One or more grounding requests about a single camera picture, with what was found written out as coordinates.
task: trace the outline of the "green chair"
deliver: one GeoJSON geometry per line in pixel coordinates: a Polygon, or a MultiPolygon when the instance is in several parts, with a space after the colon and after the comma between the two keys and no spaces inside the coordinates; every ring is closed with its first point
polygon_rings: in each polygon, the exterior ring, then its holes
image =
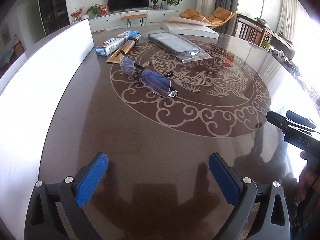
{"type": "Polygon", "coordinates": [[[271,46],[270,43],[266,41],[262,41],[261,47],[263,47],[267,52],[269,52],[270,49],[275,49],[275,47],[271,46]]]}

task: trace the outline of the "blue gripper pad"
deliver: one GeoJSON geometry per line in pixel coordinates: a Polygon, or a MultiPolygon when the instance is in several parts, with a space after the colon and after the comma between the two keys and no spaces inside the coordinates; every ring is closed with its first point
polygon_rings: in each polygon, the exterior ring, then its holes
{"type": "Polygon", "coordinates": [[[105,154],[101,154],[77,187],[76,202],[79,207],[90,201],[107,167],[108,158],[105,154]]]}
{"type": "Polygon", "coordinates": [[[240,203],[239,187],[230,173],[214,154],[211,154],[209,157],[209,169],[217,181],[227,202],[234,205],[236,208],[240,203]]]}

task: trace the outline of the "clear plastic bag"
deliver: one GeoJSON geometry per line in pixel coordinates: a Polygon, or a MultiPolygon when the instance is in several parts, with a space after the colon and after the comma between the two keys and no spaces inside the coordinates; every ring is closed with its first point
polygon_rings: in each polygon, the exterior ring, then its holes
{"type": "Polygon", "coordinates": [[[191,41],[172,32],[157,30],[145,33],[143,37],[175,55],[183,63],[212,58],[191,41]]]}

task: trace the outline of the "potted plant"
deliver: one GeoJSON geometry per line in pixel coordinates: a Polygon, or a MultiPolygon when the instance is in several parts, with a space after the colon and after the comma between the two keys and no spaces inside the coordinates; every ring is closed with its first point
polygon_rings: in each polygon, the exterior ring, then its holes
{"type": "Polygon", "coordinates": [[[92,18],[95,18],[99,16],[99,10],[100,10],[100,4],[93,4],[87,10],[87,14],[90,13],[92,15],[92,18]]]}
{"type": "Polygon", "coordinates": [[[79,9],[76,8],[76,11],[70,14],[70,16],[75,19],[75,22],[77,22],[80,19],[82,11],[83,7],[80,7],[79,9]]]}
{"type": "Polygon", "coordinates": [[[182,2],[182,0],[161,0],[161,1],[167,4],[168,10],[175,10],[175,7],[180,5],[180,2],[182,2]]]}
{"type": "Polygon", "coordinates": [[[153,10],[156,10],[156,9],[158,8],[158,5],[157,5],[158,0],[151,0],[151,2],[153,3],[152,9],[153,9],[153,10]]]}

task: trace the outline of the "dark display cabinet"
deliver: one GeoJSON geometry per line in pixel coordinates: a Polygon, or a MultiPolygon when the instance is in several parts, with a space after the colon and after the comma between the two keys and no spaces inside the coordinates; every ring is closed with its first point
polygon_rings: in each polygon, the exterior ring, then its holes
{"type": "Polygon", "coordinates": [[[46,35],[69,25],[66,0],[39,0],[39,8],[46,35]]]}

